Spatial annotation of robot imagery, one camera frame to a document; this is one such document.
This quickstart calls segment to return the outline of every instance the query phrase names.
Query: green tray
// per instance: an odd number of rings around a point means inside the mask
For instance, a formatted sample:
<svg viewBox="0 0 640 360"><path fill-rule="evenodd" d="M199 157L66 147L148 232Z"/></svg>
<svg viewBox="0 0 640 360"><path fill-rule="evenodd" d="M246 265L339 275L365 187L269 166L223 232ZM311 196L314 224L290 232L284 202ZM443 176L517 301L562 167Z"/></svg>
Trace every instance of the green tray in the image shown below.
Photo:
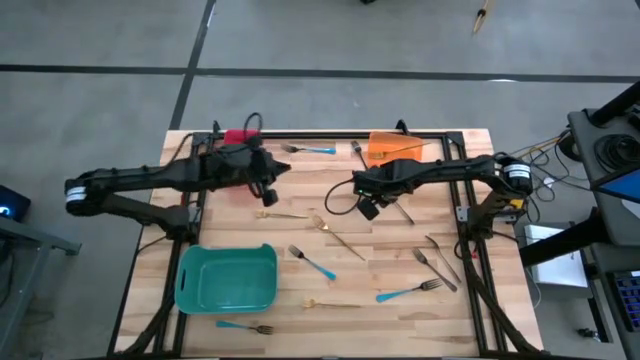
<svg viewBox="0 0 640 360"><path fill-rule="evenodd" d="M176 305L191 315L265 311L278 289L278 261L267 244L255 249L187 249L178 267Z"/></svg>

